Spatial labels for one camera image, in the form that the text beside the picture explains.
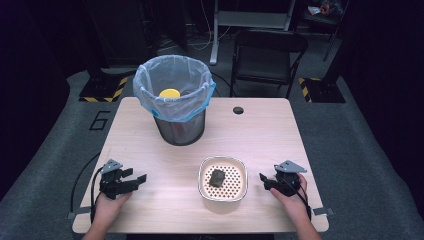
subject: black cable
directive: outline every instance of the black cable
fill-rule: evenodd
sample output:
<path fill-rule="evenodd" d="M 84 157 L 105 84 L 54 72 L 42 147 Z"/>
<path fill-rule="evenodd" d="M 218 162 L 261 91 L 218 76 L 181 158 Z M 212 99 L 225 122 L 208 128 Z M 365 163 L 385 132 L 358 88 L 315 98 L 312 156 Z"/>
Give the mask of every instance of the black cable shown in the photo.
<path fill-rule="evenodd" d="M 227 85 L 228 85 L 228 87 L 230 88 L 230 91 L 231 91 L 231 86 L 230 86 L 230 84 L 223 78 L 223 77 L 221 77 L 221 76 L 219 76 L 218 74 L 216 74 L 216 73 L 214 73 L 214 72 L 211 72 L 212 73 L 212 75 L 215 75 L 215 76 L 217 76 L 218 78 L 220 78 L 222 81 L 224 81 Z M 234 89 L 233 89 L 233 94 L 234 94 L 234 96 L 235 97 L 237 97 L 237 94 L 234 92 Z"/>
<path fill-rule="evenodd" d="M 96 183 L 97 175 L 100 173 L 100 171 L 102 171 L 102 169 L 103 169 L 103 167 L 97 169 L 96 173 L 94 174 L 93 180 L 91 181 L 91 208 L 90 208 L 91 223 L 93 223 L 94 215 L 96 213 L 96 204 L 95 204 L 95 201 L 94 201 L 94 185 Z"/>
<path fill-rule="evenodd" d="M 85 164 L 85 166 L 81 169 L 81 171 L 79 172 L 79 174 L 78 174 L 77 178 L 75 179 L 74 186 L 72 187 L 72 192 L 71 192 L 71 207 L 70 207 L 70 210 L 71 210 L 70 212 L 71 212 L 71 213 L 73 213 L 73 212 L 74 212 L 74 194 L 75 194 L 75 189 L 76 189 L 76 187 L 77 187 L 78 180 L 80 179 L 80 177 L 81 177 L 82 173 L 85 171 L 85 169 L 87 168 L 87 166 L 88 166 L 88 165 L 90 165 L 90 163 L 91 163 L 94 159 L 96 159 L 99 155 L 100 155 L 100 152 L 99 152 L 99 153 L 97 153 L 94 157 L 92 157 L 92 158 L 90 159 L 90 161 L 88 161 L 88 162 Z"/>
<path fill-rule="evenodd" d="M 296 190 L 291 184 L 289 184 L 284 178 L 281 178 L 296 194 L 300 197 L 300 200 L 302 200 L 303 204 L 306 208 L 306 213 L 308 214 L 309 220 L 312 219 L 312 213 L 311 213 L 311 207 L 308 204 L 308 195 L 306 194 L 305 190 L 303 189 L 302 185 L 300 185 L 300 188 L 303 191 L 303 194 L 305 194 L 305 198 L 300 195 L 299 191 Z"/>

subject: human hand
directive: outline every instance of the human hand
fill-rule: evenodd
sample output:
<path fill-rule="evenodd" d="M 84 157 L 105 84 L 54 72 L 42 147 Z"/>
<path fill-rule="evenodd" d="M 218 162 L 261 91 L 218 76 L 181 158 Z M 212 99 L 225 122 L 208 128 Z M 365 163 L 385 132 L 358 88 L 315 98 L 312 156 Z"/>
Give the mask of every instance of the human hand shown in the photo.
<path fill-rule="evenodd" d="M 304 190 L 302 191 L 300 189 L 299 194 L 304 199 L 306 199 L 306 196 L 305 196 L 306 188 L 307 188 L 306 179 L 305 177 L 303 177 L 302 174 L 297 174 L 297 175 L 299 176 L 299 179 L 300 179 L 300 186 Z M 299 218 L 305 218 L 305 217 L 309 219 L 308 213 L 306 212 L 305 204 L 303 203 L 302 199 L 300 199 L 300 197 L 297 194 L 291 197 L 287 197 L 283 195 L 282 193 L 280 193 L 275 188 L 271 188 L 270 192 L 278 201 L 280 201 L 283 204 L 284 209 L 286 210 L 287 214 L 289 215 L 292 221 L 296 221 Z"/>
<path fill-rule="evenodd" d="M 112 200 L 100 193 L 96 201 L 96 215 L 92 224 L 93 228 L 99 231 L 107 232 L 112 226 L 124 203 L 131 197 L 132 192 L 121 195 Z"/>

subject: yellow object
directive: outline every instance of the yellow object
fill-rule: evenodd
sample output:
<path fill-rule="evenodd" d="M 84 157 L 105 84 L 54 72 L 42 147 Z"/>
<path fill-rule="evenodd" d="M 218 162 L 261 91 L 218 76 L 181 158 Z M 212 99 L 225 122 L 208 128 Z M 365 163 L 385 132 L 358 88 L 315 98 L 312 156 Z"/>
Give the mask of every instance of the yellow object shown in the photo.
<path fill-rule="evenodd" d="M 176 89 L 173 88 L 168 88 L 163 90 L 160 94 L 159 97 L 163 97 L 163 98 L 179 98 L 180 97 L 180 92 Z"/>

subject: gray floor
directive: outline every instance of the gray floor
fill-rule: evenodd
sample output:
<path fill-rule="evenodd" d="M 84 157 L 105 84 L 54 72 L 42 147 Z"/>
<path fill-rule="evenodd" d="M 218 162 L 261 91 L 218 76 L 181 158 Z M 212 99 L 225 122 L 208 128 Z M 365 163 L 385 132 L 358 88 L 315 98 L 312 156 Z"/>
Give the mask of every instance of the gray floor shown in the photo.
<path fill-rule="evenodd" d="M 298 71 L 298 77 L 323 77 L 336 52 L 322 62 L 327 36 L 307 36 L 310 47 Z M 160 54 L 181 54 L 208 63 L 209 44 L 189 46 L 184 53 L 177 47 Z M 218 64 L 209 66 L 213 73 L 229 82 L 232 42 L 220 45 Z M 112 69 L 123 72 L 127 69 Z M 86 72 L 69 77 L 68 103 L 49 136 L 28 167 L 0 203 L 0 239 L 78 239 L 71 231 L 70 195 L 82 167 L 99 151 L 106 139 L 122 97 L 132 96 L 132 78 L 121 98 L 114 103 L 85 103 L 78 94 L 88 80 Z M 215 97 L 227 97 L 228 85 L 219 78 Z M 422 239 L 424 223 L 418 215 L 406 184 L 398 177 L 358 110 L 344 80 L 337 82 L 346 103 L 307 103 L 298 81 L 290 102 L 306 152 L 315 174 L 329 217 L 330 229 L 324 239 Z M 240 97 L 281 97 L 285 89 L 274 86 L 238 83 Z M 99 111 L 107 119 L 104 130 L 89 130 Z M 82 199 L 94 164 L 81 176 L 75 193 L 75 206 Z M 107 239 L 125 239 L 110 234 Z M 275 239 L 296 239 L 294 233 L 275 234 Z"/>

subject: person's arm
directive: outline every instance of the person's arm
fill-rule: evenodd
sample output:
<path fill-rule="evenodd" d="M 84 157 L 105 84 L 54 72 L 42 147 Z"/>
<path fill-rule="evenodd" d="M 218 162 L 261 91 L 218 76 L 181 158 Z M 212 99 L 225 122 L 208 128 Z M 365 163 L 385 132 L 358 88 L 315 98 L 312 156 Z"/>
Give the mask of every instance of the person's arm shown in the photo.
<path fill-rule="evenodd" d="M 103 240 L 107 230 L 112 226 L 122 205 L 131 197 L 132 192 L 126 193 L 115 200 L 100 193 L 96 201 L 96 215 L 90 229 L 82 238 L 83 240 Z"/>
<path fill-rule="evenodd" d="M 300 177 L 300 184 L 302 188 L 306 192 L 307 182 L 305 178 L 298 174 Z M 278 201 L 280 201 L 284 209 L 286 210 L 287 215 L 289 216 L 290 220 L 292 221 L 293 225 L 296 228 L 297 236 L 299 240 L 320 240 L 321 236 L 316 231 L 315 227 L 312 225 L 311 221 L 309 220 L 308 213 L 306 212 L 305 204 L 302 202 L 299 196 L 297 194 L 287 197 L 280 193 L 275 188 L 271 188 L 270 192 Z M 302 195 L 303 198 L 305 198 L 304 192 L 299 191 L 299 193 Z"/>

